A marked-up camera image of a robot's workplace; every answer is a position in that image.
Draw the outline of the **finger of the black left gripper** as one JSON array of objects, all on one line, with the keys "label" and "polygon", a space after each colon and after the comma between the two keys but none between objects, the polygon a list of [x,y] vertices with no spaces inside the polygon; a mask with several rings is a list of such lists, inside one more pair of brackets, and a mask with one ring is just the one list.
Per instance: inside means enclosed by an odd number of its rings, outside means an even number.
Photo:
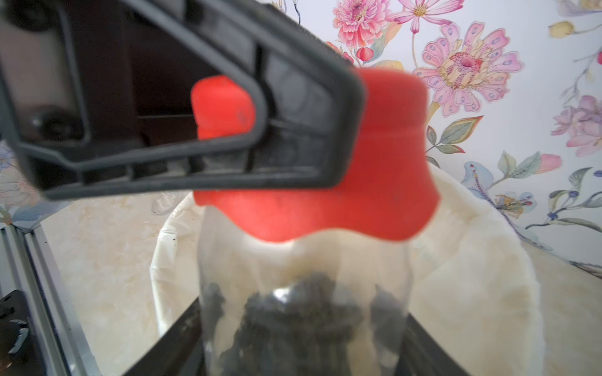
[{"label": "finger of the black left gripper", "polygon": [[330,188],[365,101],[357,71],[274,6],[1,4],[1,138],[50,200]]}]

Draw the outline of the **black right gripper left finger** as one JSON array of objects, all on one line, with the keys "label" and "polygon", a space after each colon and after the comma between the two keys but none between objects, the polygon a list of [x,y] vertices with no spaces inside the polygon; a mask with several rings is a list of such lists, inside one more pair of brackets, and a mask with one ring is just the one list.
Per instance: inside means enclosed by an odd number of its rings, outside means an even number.
[{"label": "black right gripper left finger", "polygon": [[206,375],[197,299],[125,376]]}]

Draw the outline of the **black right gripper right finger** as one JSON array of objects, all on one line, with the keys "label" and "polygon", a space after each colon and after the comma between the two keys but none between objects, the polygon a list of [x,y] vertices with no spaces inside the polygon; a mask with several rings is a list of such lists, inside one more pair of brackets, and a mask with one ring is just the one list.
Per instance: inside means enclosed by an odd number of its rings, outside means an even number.
[{"label": "black right gripper right finger", "polygon": [[468,376],[410,314],[406,321],[397,376]]}]

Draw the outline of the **cream trash bin with liner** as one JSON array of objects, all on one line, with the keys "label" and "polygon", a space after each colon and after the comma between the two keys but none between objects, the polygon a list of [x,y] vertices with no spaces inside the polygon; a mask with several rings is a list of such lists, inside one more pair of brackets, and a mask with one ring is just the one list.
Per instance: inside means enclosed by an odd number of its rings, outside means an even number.
[{"label": "cream trash bin with liner", "polygon": [[[530,193],[491,197],[493,175],[468,162],[456,183],[429,170],[439,195],[428,224],[409,242],[412,314],[469,375],[542,371],[540,291],[527,255],[498,204],[531,208]],[[197,299],[203,211],[188,195],[161,229],[150,278],[164,335]]]}]

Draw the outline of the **red lid tea jar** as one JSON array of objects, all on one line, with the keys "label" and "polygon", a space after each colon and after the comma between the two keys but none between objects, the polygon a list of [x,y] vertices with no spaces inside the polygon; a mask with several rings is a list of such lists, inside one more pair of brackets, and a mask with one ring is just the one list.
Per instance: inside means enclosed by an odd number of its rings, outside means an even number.
[{"label": "red lid tea jar", "polygon": [[359,75],[367,109],[339,185],[194,192],[205,374],[396,374],[409,242],[439,202],[427,90],[400,70]]}]

